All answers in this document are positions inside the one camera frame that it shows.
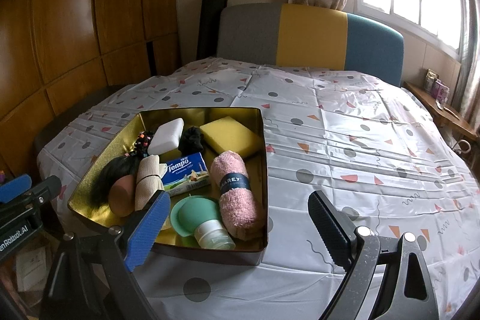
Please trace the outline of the orange makeup sponge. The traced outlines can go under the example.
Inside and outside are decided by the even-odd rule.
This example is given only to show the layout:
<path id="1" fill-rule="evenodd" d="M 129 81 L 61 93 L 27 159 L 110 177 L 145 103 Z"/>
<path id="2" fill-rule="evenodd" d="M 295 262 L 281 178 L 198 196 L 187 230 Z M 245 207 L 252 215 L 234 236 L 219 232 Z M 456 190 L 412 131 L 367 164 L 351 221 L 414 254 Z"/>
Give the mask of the orange makeup sponge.
<path id="1" fill-rule="evenodd" d="M 114 215 L 124 218 L 134 212 L 134 175 L 126 175 L 112 185 L 108 195 L 109 207 Z"/>

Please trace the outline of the beige bandage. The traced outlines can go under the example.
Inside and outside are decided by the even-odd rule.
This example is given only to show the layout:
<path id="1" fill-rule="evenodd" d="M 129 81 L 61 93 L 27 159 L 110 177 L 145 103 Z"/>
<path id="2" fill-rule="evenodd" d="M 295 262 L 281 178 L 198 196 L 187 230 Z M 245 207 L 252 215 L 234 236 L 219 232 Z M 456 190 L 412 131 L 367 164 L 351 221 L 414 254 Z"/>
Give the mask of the beige bandage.
<path id="1" fill-rule="evenodd" d="M 159 155 L 151 155 L 140 161 L 135 188 L 134 210 L 142 210 L 158 190 L 164 189 L 162 178 L 167 170 L 167 164 L 160 162 Z"/>

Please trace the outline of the black hair wig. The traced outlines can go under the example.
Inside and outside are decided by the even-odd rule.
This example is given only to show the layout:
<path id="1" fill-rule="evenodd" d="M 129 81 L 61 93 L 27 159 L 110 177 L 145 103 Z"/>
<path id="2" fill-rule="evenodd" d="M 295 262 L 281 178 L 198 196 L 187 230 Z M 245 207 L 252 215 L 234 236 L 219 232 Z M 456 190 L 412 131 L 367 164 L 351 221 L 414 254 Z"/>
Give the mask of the black hair wig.
<path id="1" fill-rule="evenodd" d="M 90 200 L 95 207 L 108 202 L 109 192 L 114 183 L 126 175 L 135 175 L 140 163 L 137 155 L 115 157 L 103 167 L 93 183 Z"/>

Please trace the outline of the green silicone travel bottle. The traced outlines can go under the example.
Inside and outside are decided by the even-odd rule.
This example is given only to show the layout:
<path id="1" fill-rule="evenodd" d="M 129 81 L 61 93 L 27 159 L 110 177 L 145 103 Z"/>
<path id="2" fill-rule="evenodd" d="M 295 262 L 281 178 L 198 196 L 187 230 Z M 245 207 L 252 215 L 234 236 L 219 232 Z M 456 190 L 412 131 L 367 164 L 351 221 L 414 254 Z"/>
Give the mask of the green silicone travel bottle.
<path id="1" fill-rule="evenodd" d="M 177 235 L 193 237 L 202 249 L 234 250 L 235 243 L 225 228 L 219 204 L 206 196 L 188 196 L 176 202 L 170 222 Z"/>

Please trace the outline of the blue Tempo tissue pack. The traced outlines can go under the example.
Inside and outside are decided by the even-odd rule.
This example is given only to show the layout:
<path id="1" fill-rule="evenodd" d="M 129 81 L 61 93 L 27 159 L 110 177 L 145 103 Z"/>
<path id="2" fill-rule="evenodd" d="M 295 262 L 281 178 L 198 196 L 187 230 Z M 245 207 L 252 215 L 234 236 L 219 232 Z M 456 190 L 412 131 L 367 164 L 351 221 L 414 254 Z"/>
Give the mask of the blue Tempo tissue pack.
<path id="1" fill-rule="evenodd" d="M 210 174 L 202 154 L 195 153 L 167 162 L 167 171 L 162 183 L 170 196 L 188 193 L 209 185 Z"/>

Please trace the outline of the white soap bar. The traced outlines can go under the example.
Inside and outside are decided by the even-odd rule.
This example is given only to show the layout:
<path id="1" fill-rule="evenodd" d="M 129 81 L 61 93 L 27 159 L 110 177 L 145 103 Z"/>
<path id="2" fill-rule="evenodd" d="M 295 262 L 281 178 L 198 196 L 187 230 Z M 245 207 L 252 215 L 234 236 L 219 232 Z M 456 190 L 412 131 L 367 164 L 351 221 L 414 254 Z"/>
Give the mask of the white soap bar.
<path id="1" fill-rule="evenodd" d="M 149 155 L 168 153 L 179 146 L 184 128 L 184 120 L 175 118 L 158 127 L 148 147 Z"/>

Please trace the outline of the pink towel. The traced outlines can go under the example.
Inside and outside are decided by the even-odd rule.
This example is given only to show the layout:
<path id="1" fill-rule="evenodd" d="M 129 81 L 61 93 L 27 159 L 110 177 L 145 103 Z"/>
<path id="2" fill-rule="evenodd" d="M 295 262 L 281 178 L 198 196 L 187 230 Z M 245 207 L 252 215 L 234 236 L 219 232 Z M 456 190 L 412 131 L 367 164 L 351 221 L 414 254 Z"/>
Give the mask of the pink towel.
<path id="1" fill-rule="evenodd" d="M 242 157 L 231 150 L 224 151 L 214 158 L 210 175 L 219 188 L 220 215 L 230 235 L 240 241 L 261 237 L 264 209 L 251 190 Z"/>

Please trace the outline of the yellow cleaning sponge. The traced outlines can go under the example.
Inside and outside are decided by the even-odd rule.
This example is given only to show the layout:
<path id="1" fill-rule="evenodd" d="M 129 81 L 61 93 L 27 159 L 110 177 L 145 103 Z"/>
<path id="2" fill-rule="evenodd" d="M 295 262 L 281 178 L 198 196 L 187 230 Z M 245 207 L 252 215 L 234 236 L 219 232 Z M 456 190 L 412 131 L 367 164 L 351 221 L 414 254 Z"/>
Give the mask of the yellow cleaning sponge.
<path id="1" fill-rule="evenodd" d="M 200 131 L 218 154 L 232 151 L 245 159 L 264 147 L 260 136 L 230 116 L 203 124 Z"/>

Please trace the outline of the red and gold tin box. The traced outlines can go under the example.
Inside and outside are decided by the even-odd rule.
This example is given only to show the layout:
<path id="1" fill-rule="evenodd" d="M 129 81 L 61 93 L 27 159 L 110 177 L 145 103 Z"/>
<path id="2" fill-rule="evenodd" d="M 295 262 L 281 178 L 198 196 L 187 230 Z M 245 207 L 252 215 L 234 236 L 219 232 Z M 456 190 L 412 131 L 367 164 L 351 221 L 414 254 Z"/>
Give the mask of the red and gold tin box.
<path id="1" fill-rule="evenodd" d="M 261 149 L 245 159 L 250 178 L 250 188 L 263 210 L 262 227 L 259 235 L 249 241 L 234 239 L 236 248 L 232 250 L 202 249 L 191 239 L 182 239 L 167 229 L 159 233 L 152 250 L 170 257 L 179 257 L 192 261 L 210 262 L 225 265 L 258 265 L 269 242 L 268 233 L 268 168 L 264 140 L 264 121 L 257 108 L 248 107 L 200 107 L 171 108 L 142 111 L 119 131 L 99 154 L 89 171 L 84 175 L 68 201 L 68 208 L 80 218 L 89 229 L 103 233 L 113 225 L 123 227 L 128 218 L 120 218 L 110 210 L 109 205 L 96 206 L 91 200 L 91 191 L 100 171 L 113 158 L 119 157 L 134 146 L 140 132 L 155 130 L 174 118 L 183 118 L 188 127 L 200 127 L 219 118 L 229 116 L 256 133 L 261 139 Z"/>

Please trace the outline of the patterned white tablecloth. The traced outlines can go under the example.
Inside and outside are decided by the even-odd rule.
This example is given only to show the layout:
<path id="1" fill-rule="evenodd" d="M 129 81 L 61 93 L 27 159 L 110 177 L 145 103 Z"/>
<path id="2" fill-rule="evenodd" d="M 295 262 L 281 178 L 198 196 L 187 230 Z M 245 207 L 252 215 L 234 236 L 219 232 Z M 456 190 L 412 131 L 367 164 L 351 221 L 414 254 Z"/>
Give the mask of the patterned white tablecloth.
<path id="1" fill-rule="evenodd" d="M 162 319 L 317 319 L 343 270 L 307 212 L 320 190 L 355 224 L 416 236 L 441 319 L 452 319 L 479 279 L 479 186 L 412 96 L 354 71 L 279 68 L 209 58 L 123 88 L 75 118 L 38 155 L 68 199 L 114 135 L 142 110 L 258 108 L 268 165 L 268 246 L 255 267 L 151 254 L 136 277 Z"/>

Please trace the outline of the wooden side table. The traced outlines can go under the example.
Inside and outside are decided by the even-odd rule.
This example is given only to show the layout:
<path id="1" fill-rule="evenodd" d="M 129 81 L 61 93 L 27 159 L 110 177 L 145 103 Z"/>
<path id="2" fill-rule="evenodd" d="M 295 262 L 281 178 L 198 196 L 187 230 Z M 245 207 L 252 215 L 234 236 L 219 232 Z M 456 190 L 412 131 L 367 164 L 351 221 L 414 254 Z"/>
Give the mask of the wooden side table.
<path id="1" fill-rule="evenodd" d="M 438 102 L 425 90 L 409 82 L 403 83 L 404 87 L 416 97 L 420 103 L 430 112 L 434 123 L 438 127 L 449 127 L 454 132 L 460 133 L 468 140 L 475 143 L 479 140 L 478 133 L 473 127 L 448 104 L 440 106 Z"/>

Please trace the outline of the purple box on table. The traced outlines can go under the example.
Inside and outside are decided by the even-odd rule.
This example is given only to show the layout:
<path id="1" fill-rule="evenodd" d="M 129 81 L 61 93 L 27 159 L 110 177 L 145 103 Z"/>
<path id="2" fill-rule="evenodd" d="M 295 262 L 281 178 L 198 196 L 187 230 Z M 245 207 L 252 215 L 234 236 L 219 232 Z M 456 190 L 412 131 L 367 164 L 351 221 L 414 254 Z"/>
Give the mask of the purple box on table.
<path id="1" fill-rule="evenodd" d="M 429 93 L 441 107 L 447 104 L 450 88 L 442 82 L 437 72 L 431 69 L 427 70 L 423 89 Z"/>

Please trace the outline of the grey yellow teal sofa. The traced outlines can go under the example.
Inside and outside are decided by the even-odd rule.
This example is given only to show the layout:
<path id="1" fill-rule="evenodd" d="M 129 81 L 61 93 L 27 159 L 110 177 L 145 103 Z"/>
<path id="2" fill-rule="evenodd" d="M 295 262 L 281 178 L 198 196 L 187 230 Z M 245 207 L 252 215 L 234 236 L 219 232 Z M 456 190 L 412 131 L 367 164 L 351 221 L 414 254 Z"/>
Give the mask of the grey yellow teal sofa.
<path id="1" fill-rule="evenodd" d="M 383 23 L 322 7 L 252 3 L 224 9 L 220 58 L 279 67 L 359 71 L 399 86 L 404 38 Z"/>

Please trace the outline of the black rolled mat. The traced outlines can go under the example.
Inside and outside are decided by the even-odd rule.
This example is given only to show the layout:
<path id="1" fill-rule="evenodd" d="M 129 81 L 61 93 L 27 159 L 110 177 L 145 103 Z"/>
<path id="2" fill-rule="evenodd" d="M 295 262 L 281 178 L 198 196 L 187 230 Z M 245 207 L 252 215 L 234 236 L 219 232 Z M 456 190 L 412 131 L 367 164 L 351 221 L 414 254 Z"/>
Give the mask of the black rolled mat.
<path id="1" fill-rule="evenodd" d="M 228 0 L 202 0 L 196 50 L 197 60 L 216 57 L 221 13 L 227 5 Z"/>

